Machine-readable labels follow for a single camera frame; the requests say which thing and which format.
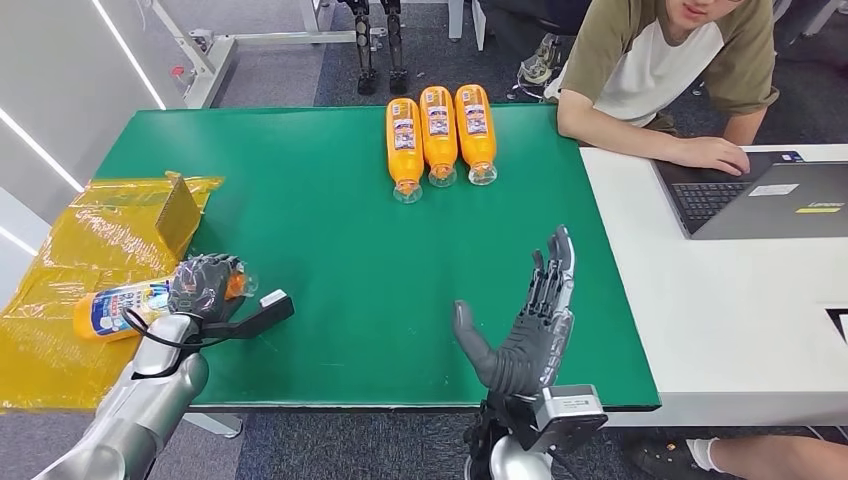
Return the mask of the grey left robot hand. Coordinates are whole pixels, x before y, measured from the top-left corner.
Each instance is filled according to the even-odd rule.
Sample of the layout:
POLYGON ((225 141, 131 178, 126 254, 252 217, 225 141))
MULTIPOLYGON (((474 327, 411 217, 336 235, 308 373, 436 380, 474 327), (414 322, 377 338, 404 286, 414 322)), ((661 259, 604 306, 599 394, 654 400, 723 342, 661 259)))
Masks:
POLYGON ((226 322, 244 303, 245 297, 227 297, 229 280, 243 273, 237 256, 203 254, 181 262, 171 283, 168 309, 172 314, 189 314, 204 322, 226 322))

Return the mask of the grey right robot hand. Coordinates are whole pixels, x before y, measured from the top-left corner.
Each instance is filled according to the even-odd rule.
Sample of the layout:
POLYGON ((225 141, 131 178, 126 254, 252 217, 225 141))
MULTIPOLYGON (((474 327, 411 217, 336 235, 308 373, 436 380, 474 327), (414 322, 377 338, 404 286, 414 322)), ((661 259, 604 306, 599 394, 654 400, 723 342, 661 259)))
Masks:
POLYGON ((556 227, 547 247, 547 256, 540 250, 532 254, 534 267, 525 303, 498 347, 491 347, 476 329, 467 302, 454 302, 454 337, 481 384, 491 392, 534 397, 557 379, 574 323, 570 302, 575 250, 563 225, 556 227))

